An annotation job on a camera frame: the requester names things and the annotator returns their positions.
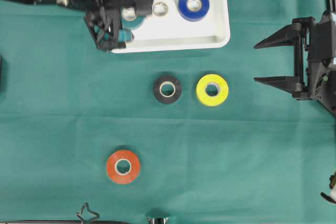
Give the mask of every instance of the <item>table surface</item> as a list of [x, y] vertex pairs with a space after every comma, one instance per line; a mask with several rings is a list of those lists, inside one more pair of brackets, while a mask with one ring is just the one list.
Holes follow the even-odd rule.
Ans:
[[[83, 13], [0, 2], [0, 220], [146, 223], [334, 223], [320, 196], [335, 170], [334, 118], [314, 101], [253, 81], [292, 75], [292, 48], [253, 50], [292, 18], [320, 19], [327, 0], [228, 0], [232, 37], [220, 49], [106, 54]], [[177, 103], [152, 94], [180, 79]], [[230, 94], [202, 106], [195, 85], [219, 73]], [[126, 148], [142, 170], [129, 185], [106, 175]]]

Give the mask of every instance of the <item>blue tape roll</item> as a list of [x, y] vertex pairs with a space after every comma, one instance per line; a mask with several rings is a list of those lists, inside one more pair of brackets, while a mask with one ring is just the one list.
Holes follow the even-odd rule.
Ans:
[[180, 11], [181, 16], [192, 22], [196, 22], [201, 20], [205, 17], [205, 15], [208, 13], [210, 8], [210, 2], [209, 0], [200, 0], [202, 3], [201, 9], [194, 12], [192, 10], [188, 9], [187, 2], [188, 0], [179, 0], [178, 1], [178, 10]]
[[143, 22], [145, 21], [144, 16], [137, 17], [133, 21], [127, 21], [124, 18], [121, 18], [121, 24], [123, 29], [129, 29], [129, 30], [134, 30], [139, 28]]

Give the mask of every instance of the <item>teal tape roll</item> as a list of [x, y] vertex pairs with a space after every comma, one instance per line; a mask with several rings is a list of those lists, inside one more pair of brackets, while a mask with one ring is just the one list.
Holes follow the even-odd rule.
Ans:
[[123, 29], [134, 30], [139, 28], [143, 22], [145, 21], [146, 17], [137, 17], [133, 21], [127, 21], [124, 18], [121, 18], [121, 24]]
[[118, 34], [119, 42], [127, 42], [133, 39], [133, 34], [130, 30], [120, 30]]

